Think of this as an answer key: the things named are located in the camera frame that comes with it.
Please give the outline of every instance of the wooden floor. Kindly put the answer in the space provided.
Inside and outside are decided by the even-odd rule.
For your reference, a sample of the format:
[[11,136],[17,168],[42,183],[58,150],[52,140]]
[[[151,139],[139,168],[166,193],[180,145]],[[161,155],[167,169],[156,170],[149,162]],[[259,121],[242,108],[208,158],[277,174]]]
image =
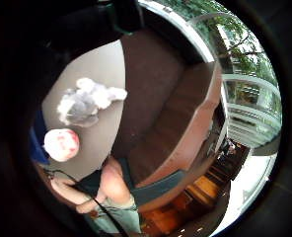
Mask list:
[[159,237],[170,235],[180,230],[187,223],[202,219],[215,212],[213,218],[205,221],[206,225],[215,224],[217,219],[225,213],[227,202],[219,205],[224,194],[229,192],[230,180],[235,179],[241,162],[246,158],[246,147],[241,146],[237,154],[226,160],[215,159],[206,174],[188,185],[173,201],[151,211],[142,212],[142,230],[150,236]]

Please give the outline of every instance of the hand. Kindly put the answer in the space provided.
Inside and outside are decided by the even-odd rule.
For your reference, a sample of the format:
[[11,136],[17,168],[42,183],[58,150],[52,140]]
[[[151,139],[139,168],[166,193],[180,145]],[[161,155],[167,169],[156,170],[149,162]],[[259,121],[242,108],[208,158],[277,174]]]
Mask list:
[[90,199],[82,204],[76,205],[76,210],[78,213],[84,214],[89,213],[90,211],[95,209],[96,206],[97,204],[92,199]]

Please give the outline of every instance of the stuffed animal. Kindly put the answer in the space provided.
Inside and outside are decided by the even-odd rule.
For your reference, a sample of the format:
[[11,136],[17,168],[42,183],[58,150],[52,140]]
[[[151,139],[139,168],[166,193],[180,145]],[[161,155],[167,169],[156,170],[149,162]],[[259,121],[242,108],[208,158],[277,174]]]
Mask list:
[[43,147],[52,159],[64,162],[77,155],[79,137],[68,128],[52,129],[45,135]]
[[123,101],[127,96],[124,89],[109,87],[81,78],[77,89],[68,89],[57,107],[60,121],[65,125],[89,127],[98,122],[98,111],[105,110],[113,101]]

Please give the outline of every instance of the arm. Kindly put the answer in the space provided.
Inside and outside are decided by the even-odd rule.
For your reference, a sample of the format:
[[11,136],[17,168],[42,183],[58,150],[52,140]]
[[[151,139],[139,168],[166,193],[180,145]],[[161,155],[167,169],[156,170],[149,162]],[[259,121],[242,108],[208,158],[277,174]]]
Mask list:
[[74,204],[82,204],[90,199],[86,194],[72,188],[75,183],[71,180],[54,177],[50,184],[58,194]]

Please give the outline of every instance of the green foliage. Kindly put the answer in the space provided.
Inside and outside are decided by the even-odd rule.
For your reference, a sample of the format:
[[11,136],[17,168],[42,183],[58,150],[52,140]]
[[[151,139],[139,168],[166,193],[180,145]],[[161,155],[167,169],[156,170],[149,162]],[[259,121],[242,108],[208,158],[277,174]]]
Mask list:
[[[213,0],[157,0],[157,2],[172,8],[186,21],[208,13],[231,14],[224,6]],[[226,48],[217,26],[221,26],[226,32],[232,47]],[[262,78],[277,86],[274,72],[263,48],[255,35],[238,18],[214,17],[195,24],[193,28],[210,46],[215,56],[235,58],[236,70]]]

